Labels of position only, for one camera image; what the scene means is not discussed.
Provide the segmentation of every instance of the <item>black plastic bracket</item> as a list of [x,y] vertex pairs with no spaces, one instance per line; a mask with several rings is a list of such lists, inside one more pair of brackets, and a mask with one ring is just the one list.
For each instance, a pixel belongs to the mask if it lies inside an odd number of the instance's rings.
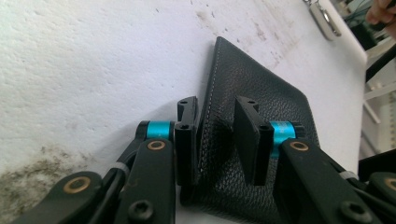
[[315,144],[290,138],[279,152],[274,196],[289,223],[382,223]]
[[274,128],[263,121],[259,105],[242,96],[235,98],[233,132],[236,149],[245,175],[252,185],[264,185],[274,147]]
[[137,152],[114,223],[174,223],[175,174],[173,144],[149,139]]
[[196,125],[198,101],[195,96],[177,103],[175,124],[175,150],[177,154],[177,183],[180,186],[195,184],[198,152],[196,146]]

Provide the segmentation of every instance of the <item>black leather wallet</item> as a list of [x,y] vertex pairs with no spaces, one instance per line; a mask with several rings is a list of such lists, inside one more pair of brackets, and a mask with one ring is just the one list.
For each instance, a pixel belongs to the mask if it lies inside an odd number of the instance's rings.
[[270,160],[265,186],[245,183],[233,142],[236,95],[258,102],[263,120],[301,122],[306,137],[318,145],[306,97],[226,39],[218,37],[198,129],[197,184],[182,187],[181,203],[235,221],[281,223],[273,198],[277,159]]

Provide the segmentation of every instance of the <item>wallet stitching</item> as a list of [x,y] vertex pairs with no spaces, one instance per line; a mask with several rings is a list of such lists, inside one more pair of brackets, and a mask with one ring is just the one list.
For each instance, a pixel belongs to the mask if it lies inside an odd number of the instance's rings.
[[[212,98],[213,98],[213,90],[215,89],[215,82],[216,82],[216,74],[218,72],[218,66],[219,66],[219,56],[220,56],[220,50],[221,50],[221,42],[222,38],[219,39],[219,50],[216,55],[216,66],[215,66],[215,71],[213,72],[213,81],[212,81],[212,88],[210,90],[210,97],[209,97],[209,105],[206,110],[206,125],[209,122],[209,116],[210,116],[210,108],[212,107]],[[204,131],[204,139],[206,139],[207,135],[207,126],[205,126],[205,131]],[[207,141],[204,142],[203,148],[207,148]]]

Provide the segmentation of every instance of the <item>blue metal spacer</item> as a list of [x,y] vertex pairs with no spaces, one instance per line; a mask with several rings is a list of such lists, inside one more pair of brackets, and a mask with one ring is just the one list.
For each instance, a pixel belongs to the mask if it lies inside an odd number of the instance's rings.
[[274,148],[271,158],[279,157],[279,147],[288,138],[295,138],[296,133],[293,125],[288,121],[270,121],[274,128]]
[[150,121],[146,138],[164,138],[169,140],[171,121]]

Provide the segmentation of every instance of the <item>person's hand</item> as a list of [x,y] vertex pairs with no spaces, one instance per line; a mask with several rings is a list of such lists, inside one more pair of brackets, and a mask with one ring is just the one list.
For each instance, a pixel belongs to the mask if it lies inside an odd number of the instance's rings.
[[379,22],[387,24],[385,30],[396,39],[396,7],[387,9],[390,2],[391,0],[374,0],[366,14],[366,20],[373,25]]

